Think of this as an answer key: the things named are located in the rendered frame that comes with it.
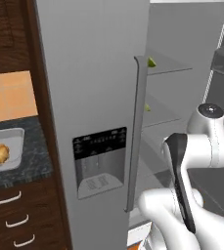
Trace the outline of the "grey tupperware container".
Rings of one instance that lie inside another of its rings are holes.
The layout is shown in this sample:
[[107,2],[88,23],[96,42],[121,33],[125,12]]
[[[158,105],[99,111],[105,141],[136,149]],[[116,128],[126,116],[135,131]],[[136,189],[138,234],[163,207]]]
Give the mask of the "grey tupperware container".
[[16,169],[22,161],[24,129],[0,130],[0,172]]

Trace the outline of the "brown chicken drumstick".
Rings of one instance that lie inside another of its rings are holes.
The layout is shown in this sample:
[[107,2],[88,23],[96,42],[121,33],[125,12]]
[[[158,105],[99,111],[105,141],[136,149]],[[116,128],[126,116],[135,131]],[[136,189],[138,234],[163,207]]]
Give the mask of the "brown chicken drumstick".
[[10,157],[10,150],[4,144],[0,145],[0,164],[5,163]]

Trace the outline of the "glass fridge shelf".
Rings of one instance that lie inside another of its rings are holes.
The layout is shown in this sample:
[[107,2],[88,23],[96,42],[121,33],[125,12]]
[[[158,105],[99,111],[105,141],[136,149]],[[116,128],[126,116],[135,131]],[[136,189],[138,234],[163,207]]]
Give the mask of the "glass fridge shelf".
[[155,67],[148,68],[149,75],[163,74],[163,73],[192,69],[192,67],[188,64],[178,62],[168,56],[165,56],[151,49],[146,50],[146,56],[151,57],[156,64]]
[[146,95],[145,104],[151,107],[151,111],[145,111],[144,108],[144,128],[180,119],[176,113],[150,94]]

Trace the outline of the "grey fridge body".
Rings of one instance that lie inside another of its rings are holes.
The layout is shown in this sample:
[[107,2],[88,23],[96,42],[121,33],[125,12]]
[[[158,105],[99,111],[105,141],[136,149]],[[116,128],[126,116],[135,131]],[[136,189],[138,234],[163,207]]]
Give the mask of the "grey fridge body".
[[135,195],[172,182],[160,155],[163,137],[181,133],[206,92],[210,65],[224,24],[224,0],[152,3],[147,49],[157,51],[189,70],[148,75],[146,95],[166,105],[180,119],[143,128]]

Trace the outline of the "dark wood drawer front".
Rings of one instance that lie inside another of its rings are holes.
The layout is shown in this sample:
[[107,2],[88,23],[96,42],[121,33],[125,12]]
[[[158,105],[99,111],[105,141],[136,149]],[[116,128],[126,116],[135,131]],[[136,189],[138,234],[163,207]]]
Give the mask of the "dark wood drawer front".
[[47,239],[63,237],[63,225],[56,205],[45,202],[0,204],[0,238]]
[[[35,234],[35,240],[31,244],[21,248],[14,247],[14,240],[27,241],[33,234]],[[33,232],[22,229],[0,234],[0,250],[68,250],[68,248],[64,238],[52,230]]]
[[0,215],[25,210],[40,212],[58,208],[59,201],[53,178],[0,189]]

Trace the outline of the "dark wood upper cupboard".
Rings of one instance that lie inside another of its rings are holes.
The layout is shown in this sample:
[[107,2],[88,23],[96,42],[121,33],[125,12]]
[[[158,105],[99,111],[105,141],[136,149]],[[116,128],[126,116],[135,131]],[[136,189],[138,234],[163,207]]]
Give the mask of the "dark wood upper cupboard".
[[20,0],[0,0],[0,73],[29,70]]

